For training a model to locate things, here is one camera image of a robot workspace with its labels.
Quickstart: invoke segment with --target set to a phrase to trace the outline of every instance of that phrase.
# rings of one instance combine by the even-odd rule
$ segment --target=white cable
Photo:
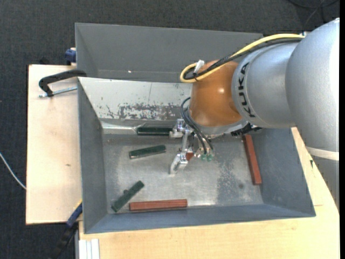
[[[7,169],[10,171],[11,175],[15,178],[15,180],[19,183],[20,186],[23,187],[23,189],[26,190],[26,186],[19,180],[19,178],[14,174],[14,172],[12,171],[10,165],[7,163],[7,161],[5,160],[4,156],[1,154],[0,152],[0,158],[4,161]]]

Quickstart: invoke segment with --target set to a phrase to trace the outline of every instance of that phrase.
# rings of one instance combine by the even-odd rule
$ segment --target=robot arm
[[[339,208],[339,39],[336,19],[301,41],[261,47],[212,74],[212,63],[203,66],[189,79],[189,118],[209,137],[248,126],[296,126]]]

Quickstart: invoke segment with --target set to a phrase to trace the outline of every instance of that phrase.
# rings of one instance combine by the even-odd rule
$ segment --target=metal bracket
[[[179,170],[183,170],[185,166],[188,164],[188,160],[186,157],[186,154],[188,151],[187,141],[188,141],[188,136],[191,134],[191,130],[184,121],[181,122],[181,119],[177,120],[176,130],[177,132],[183,133],[182,148],[181,148],[181,151],[175,156],[174,160],[172,161],[170,165],[170,169],[169,169],[170,175],[175,175]]]

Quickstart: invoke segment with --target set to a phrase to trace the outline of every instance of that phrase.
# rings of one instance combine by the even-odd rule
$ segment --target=rust stain
[[[119,104],[117,115],[120,119],[142,119],[142,120],[170,120],[180,116],[180,105],[168,103],[163,104]]]

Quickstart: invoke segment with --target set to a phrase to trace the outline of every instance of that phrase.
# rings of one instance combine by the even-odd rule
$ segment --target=blue object
[[[71,63],[77,62],[77,52],[72,49],[67,49],[65,52],[65,59]]]

